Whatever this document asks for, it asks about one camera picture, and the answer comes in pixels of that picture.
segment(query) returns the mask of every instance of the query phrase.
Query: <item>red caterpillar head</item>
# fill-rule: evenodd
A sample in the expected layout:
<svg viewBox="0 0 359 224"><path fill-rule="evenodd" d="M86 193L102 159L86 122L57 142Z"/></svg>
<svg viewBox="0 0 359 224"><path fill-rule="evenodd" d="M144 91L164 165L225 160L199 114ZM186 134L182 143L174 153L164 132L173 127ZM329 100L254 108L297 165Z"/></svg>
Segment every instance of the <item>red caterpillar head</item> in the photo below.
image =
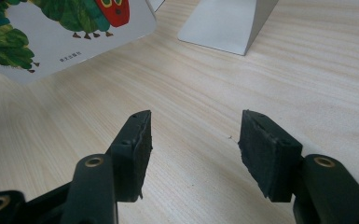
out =
<svg viewBox="0 0 359 224"><path fill-rule="evenodd" d="M95 2L112 26L119 27L129 22L129 0L95 0Z"/></svg>

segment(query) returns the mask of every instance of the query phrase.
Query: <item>book cover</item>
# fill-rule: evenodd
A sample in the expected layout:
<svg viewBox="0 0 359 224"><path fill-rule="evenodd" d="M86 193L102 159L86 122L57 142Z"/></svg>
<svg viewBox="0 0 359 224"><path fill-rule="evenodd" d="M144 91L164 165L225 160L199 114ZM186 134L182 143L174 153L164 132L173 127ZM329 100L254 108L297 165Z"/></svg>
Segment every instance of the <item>book cover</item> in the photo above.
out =
<svg viewBox="0 0 359 224"><path fill-rule="evenodd" d="M0 1L0 73L31 82L155 28L147 0Z"/></svg>

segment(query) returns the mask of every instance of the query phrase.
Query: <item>light wood grain surface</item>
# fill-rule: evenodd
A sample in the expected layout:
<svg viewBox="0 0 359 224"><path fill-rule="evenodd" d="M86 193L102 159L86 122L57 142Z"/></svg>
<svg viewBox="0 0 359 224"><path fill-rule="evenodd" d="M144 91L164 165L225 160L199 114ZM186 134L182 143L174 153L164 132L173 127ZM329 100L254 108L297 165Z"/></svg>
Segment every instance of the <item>light wood grain surface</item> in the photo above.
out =
<svg viewBox="0 0 359 224"><path fill-rule="evenodd" d="M359 181L359 1L281 0L244 57L177 40L197 4L166 0L154 34L35 83L0 75L0 190L31 200L70 181L145 109L145 198L119 204L121 223L294 223L242 164L243 109Z"/></svg>

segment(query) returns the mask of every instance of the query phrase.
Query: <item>table surface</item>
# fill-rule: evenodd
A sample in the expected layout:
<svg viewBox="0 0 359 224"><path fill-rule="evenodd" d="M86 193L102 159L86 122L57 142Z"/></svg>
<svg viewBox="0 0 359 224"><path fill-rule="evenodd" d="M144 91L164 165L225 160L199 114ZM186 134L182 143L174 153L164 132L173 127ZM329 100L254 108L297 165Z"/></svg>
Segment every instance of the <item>table surface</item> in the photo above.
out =
<svg viewBox="0 0 359 224"><path fill-rule="evenodd" d="M31 200L67 183L145 109L145 197L119 204L122 223L295 223L242 164L243 109L359 181L359 1L281 0L246 56L177 39L197 4L166 0L152 35L34 83L0 75L0 190Z"/></svg>

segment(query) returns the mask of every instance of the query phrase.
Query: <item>caterpillar illustration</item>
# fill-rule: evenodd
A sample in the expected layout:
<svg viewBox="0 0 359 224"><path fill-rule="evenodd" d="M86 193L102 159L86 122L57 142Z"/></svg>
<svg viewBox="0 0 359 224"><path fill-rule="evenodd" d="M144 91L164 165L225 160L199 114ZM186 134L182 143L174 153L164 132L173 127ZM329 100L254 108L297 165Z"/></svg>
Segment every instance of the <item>caterpillar illustration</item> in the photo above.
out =
<svg viewBox="0 0 359 224"><path fill-rule="evenodd" d="M20 2L31 2L43 14L57 21L64 29L74 32L73 37L81 38L78 32L85 32L84 38L99 37L97 31L112 36L110 26L119 27L130 20L129 0L3 0L0 1L0 65L26 69L33 73L34 53L28 49L29 40L25 33L13 28L6 17L6 10Z"/></svg>

